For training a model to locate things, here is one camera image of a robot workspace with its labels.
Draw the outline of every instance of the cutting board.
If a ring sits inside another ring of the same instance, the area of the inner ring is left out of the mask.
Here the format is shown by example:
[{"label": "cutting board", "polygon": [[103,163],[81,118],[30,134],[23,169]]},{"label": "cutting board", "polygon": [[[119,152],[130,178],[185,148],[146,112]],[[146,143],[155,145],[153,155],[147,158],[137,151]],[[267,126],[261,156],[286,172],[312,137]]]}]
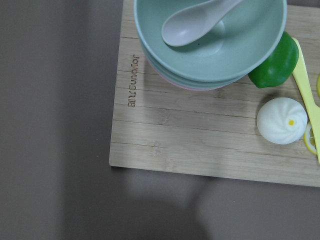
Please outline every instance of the cutting board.
[{"label": "cutting board", "polygon": [[[111,166],[320,187],[320,164],[303,138],[278,145],[257,129],[257,113],[267,101],[288,97],[303,105],[292,77],[263,89],[247,76],[210,91],[178,88],[147,62],[133,2],[123,1]],[[288,6],[286,31],[300,42],[318,105],[319,23],[319,8]]]}]

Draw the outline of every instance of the plastic spoon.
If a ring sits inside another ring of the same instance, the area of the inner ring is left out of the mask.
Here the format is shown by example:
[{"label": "plastic spoon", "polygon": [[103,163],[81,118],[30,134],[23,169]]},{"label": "plastic spoon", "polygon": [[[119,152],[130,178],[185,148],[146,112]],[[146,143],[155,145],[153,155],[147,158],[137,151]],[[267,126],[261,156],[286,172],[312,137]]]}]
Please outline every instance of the plastic spoon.
[{"label": "plastic spoon", "polygon": [[210,0],[174,13],[162,26],[163,41],[173,47],[196,41],[242,1]]},{"label": "plastic spoon", "polygon": [[311,91],[307,68],[300,44],[297,39],[293,38],[293,40],[295,41],[299,49],[299,58],[295,69],[292,72],[292,75],[299,88],[306,111],[309,116],[315,140],[318,162],[320,163],[320,107],[316,105]]}]

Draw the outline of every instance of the gray table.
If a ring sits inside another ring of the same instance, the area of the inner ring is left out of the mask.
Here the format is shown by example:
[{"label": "gray table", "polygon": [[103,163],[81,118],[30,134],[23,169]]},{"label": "gray table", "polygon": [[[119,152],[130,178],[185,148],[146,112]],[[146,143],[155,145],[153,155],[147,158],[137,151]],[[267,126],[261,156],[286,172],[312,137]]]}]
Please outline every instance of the gray table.
[{"label": "gray table", "polygon": [[320,188],[109,166],[121,11],[1,2],[0,239],[319,239]]}]

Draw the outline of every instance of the green bell pepper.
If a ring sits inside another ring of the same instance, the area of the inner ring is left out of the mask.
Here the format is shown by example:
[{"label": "green bell pepper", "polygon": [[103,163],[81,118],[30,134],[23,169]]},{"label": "green bell pepper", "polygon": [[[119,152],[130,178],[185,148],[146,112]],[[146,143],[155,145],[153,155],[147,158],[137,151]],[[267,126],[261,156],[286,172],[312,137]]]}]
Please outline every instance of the green bell pepper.
[{"label": "green bell pepper", "polygon": [[258,88],[279,86],[292,74],[298,57],[299,50],[295,41],[287,32],[283,32],[271,55],[248,76]]}]

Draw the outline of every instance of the stacked bowls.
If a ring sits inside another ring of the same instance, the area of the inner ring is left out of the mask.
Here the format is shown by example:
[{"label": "stacked bowls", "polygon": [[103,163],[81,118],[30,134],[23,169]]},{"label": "stacked bowls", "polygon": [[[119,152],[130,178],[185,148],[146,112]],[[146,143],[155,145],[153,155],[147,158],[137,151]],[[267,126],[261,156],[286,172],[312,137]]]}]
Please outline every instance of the stacked bowls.
[{"label": "stacked bowls", "polygon": [[245,0],[199,40],[167,45],[161,35],[166,19],[203,2],[134,1],[134,20],[149,63],[170,83],[198,91],[231,84],[259,66],[276,48],[287,19],[286,0]]}]

